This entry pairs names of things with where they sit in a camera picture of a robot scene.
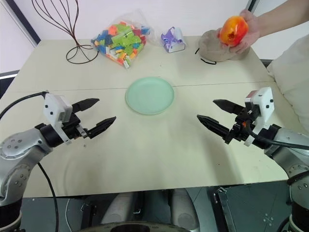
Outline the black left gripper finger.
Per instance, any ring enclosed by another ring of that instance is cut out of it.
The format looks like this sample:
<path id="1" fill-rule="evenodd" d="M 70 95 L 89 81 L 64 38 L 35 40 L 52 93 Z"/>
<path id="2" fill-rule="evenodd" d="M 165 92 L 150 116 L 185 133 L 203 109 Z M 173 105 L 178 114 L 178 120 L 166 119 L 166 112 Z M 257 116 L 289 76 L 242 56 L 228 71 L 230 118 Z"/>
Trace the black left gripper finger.
<path id="1" fill-rule="evenodd" d="M 89 98 L 79 102 L 76 102 L 72 105 L 72 112 L 77 113 L 79 111 L 85 111 L 91 108 L 94 104 L 99 101 L 97 98 Z"/>
<path id="2" fill-rule="evenodd" d="M 98 136 L 99 134 L 103 133 L 105 130 L 107 130 L 116 120 L 116 117 L 107 118 L 99 123 L 96 124 L 96 126 L 90 130 L 87 131 L 87 135 L 90 139 Z"/>

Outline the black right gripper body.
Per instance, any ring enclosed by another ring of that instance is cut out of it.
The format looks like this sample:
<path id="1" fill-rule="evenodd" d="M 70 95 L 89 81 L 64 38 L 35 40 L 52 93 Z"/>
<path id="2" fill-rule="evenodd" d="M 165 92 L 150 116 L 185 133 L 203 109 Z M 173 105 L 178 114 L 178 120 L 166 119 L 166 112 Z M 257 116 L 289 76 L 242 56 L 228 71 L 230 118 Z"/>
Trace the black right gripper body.
<path id="1" fill-rule="evenodd" d="M 260 111 L 257 107 L 254 107 L 251 110 L 247 110 L 245 107 L 235 107 L 232 113 L 237 115 L 235 118 L 235 124 L 230 130 L 232 139 L 245 141 L 249 137 L 246 127 L 249 125 L 251 129 L 254 128 L 252 123 L 259 116 Z"/>

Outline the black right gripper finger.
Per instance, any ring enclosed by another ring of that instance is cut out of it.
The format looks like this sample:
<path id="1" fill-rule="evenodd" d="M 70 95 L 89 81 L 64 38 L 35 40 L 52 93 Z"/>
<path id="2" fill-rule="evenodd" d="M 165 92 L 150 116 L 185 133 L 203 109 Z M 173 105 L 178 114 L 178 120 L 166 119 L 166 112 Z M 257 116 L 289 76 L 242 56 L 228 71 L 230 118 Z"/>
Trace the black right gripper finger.
<path id="1" fill-rule="evenodd" d="M 226 144 L 229 144 L 230 141 L 227 140 L 227 136 L 230 132 L 230 129 L 221 125 L 219 121 L 209 117 L 209 116 L 202 116 L 197 115 L 199 122 L 205 126 L 208 130 L 214 132 L 215 134 L 219 135 Z"/>
<path id="2" fill-rule="evenodd" d="M 240 106 L 234 102 L 228 101 L 228 100 L 213 100 L 213 103 L 216 104 L 220 109 L 230 113 L 230 114 L 236 114 L 239 115 L 241 111 L 244 109 L 243 106 Z"/>

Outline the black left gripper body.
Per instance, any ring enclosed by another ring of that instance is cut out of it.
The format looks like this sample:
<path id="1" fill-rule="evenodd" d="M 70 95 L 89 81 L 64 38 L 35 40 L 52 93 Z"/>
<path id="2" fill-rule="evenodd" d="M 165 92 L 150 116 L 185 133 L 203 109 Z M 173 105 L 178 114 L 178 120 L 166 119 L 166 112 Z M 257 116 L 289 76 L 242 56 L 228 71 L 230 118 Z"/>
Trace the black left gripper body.
<path id="1" fill-rule="evenodd" d="M 87 129 L 83 128 L 80 123 L 81 121 L 75 113 L 71 114 L 68 122 L 63 123 L 62 130 L 69 139 L 87 138 L 89 136 Z"/>

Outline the person's bare hand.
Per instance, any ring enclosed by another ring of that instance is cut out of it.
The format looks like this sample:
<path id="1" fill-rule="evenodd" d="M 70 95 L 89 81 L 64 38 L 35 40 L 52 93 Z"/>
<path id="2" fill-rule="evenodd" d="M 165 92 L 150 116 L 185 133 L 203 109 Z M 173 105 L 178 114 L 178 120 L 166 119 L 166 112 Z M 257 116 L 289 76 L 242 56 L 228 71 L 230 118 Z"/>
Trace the person's bare hand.
<path id="1" fill-rule="evenodd" d="M 247 34 L 243 37 L 241 42 L 236 46 L 228 47 L 223 43 L 220 44 L 221 48 L 229 48 L 229 52 L 237 54 L 243 53 L 248 47 L 253 45 L 260 37 L 258 17 L 256 17 L 252 12 L 248 10 L 242 10 L 239 15 L 244 18 L 249 27 Z"/>

